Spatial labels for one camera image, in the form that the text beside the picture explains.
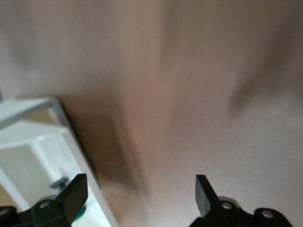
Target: screw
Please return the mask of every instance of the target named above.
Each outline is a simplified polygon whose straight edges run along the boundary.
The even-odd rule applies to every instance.
[[[49,201],[40,204],[40,208],[45,208],[49,205]]]
[[[274,217],[273,213],[270,212],[269,210],[263,210],[263,211],[262,211],[262,214],[263,214],[263,216],[266,217],[266,218],[273,218],[273,217]]]
[[[4,210],[0,210],[0,216],[6,214],[9,211],[9,208],[6,208]]]
[[[230,210],[232,208],[232,205],[228,202],[222,203],[222,206],[224,209]]]

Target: green circular object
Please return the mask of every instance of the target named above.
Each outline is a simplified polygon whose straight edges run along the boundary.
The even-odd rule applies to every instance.
[[[75,218],[75,220],[78,220],[79,218],[81,218],[83,216],[83,214],[85,214],[86,212],[86,206],[82,207],[81,210],[79,211],[77,217]]]

